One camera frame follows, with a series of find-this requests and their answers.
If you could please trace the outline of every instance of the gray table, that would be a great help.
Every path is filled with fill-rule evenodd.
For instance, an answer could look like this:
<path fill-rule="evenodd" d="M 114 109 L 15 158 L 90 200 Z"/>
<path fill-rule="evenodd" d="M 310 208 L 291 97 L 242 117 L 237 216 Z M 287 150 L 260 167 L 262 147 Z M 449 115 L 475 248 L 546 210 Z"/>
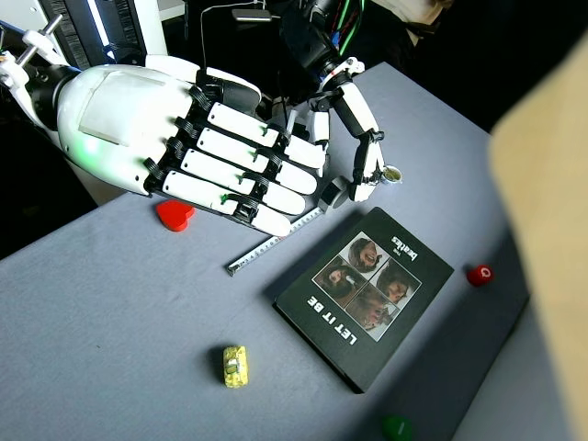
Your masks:
<path fill-rule="evenodd" d="M 409 417 L 448 440 L 527 292 L 489 178 L 488 136 L 388 65 L 357 78 L 400 186 L 380 186 L 230 278 L 265 239 L 199 212 L 171 233 L 159 199 L 126 195 L 0 262 L 0 439 L 380 439 Z M 332 124 L 332 174 L 356 142 Z M 372 389 L 355 395 L 272 308 L 274 297 L 372 207 L 456 268 Z M 465 264 L 498 274 L 470 288 Z M 247 345 L 251 383 L 221 383 L 221 349 Z"/>

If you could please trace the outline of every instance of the white light strip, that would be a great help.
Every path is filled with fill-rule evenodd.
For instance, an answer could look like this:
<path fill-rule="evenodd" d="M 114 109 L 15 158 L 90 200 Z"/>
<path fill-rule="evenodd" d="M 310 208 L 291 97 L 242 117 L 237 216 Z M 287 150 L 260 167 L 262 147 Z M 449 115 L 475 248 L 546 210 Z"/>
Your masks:
<path fill-rule="evenodd" d="M 87 0 L 87 2 L 88 6 L 90 6 L 90 12 L 92 13 L 92 18 L 94 19 L 94 23 L 96 24 L 96 29 L 98 30 L 98 35 L 100 36 L 102 45 L 107 46 L 108 44 L 110 44 L 110 41 L 108 41 L 107 30 L 104 28 L 104 23 L 102 23 L 102 18 L 100 17 L 100 13 L 98 12 L 96 0 Z M 112 51 L 108 51 L 107 56 L 114 60 L 114 53 L 112 53 Z"/>

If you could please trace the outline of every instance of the measuring tape blade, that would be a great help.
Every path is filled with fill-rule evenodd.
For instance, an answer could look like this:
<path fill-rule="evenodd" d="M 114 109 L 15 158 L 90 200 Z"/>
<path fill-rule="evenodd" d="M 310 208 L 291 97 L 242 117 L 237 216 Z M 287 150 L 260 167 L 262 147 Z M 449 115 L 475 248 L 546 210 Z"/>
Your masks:
<path fill-rule="evenodd" d="M 292 223 L 292 226 L 290 227 L 290 233 L 288 236 L 281 236 L 281 237 L 280 236 L 272 236 L 272 237 L 270 237 L 265 242 L 256 246 L 249 253 L 244 254 L 243 256 L 241 256 L 237 260 L 235 260 L 232 264 L 228 265 L 226 267 L 227 272 L 229 273 L 229 275 L 231 277 L 234 276 L 237 271 L 239 271 L 240 269 L 243 269 L 244 267 L 251 264 L 258 257 L 261 257 L 263 254 L 267 253 L 269 250 L 271 250 L 277 244 L 282 242 L 284 239 L 287 239 L 289 236 L 291 236 L 294 232 L 296 232 L 297 230 L 302 228 L 307 223 L 314 221 L 316 218 L 321 216 L 323 213 L 324 213 L 324 211 L 318 207 L 316 209 L 313 209 L 312 211 L 309 211 L 304 216 L 302 216 L 301 218 L 298 218 L 294 223 Z"/>

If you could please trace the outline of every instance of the robotic hand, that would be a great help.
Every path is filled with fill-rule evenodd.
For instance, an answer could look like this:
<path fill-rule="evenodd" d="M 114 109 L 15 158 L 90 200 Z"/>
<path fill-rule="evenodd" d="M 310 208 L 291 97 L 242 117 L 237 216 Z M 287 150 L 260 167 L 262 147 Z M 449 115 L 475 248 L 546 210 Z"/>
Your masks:
<path fill-rule="evenodd" d="M 99 179 L 144 196 L 178 198 L 284 236 L 290 230 L 285 214 L 301 214 L 301 194 L 317 187 L 300 166 L 322 169 L 328 109 L 334 107 L 360 139 L 351 198 L 367 198 L 378 183 L 382 136 L 351 82 L 350 74 L 361 70 L 357 61 L 336 65 L 322 79 L 304 112 L 311 133 L 304 141 L 254 118 L 260 91 L 216 69 L 148 55 L 145 67 L 105 65 L 80 73 L 47 38 L 59 19 L 40 32 L 28 31 L 28 49 L 18 60 L 4 53 L 0 79 L 63 153 Z M 29 81 L 25 67 L 37 51 L 50 67 Z"/>

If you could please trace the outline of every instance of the book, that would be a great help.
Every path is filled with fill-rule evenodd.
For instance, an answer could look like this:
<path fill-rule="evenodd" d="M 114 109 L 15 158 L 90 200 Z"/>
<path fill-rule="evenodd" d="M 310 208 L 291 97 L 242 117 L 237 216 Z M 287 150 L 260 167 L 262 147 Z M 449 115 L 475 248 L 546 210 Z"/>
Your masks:
<path fill-rule="evenodd" d="M 374 208 L 275 307 L 355 392 L 365 392 L 452 273 Z"/>

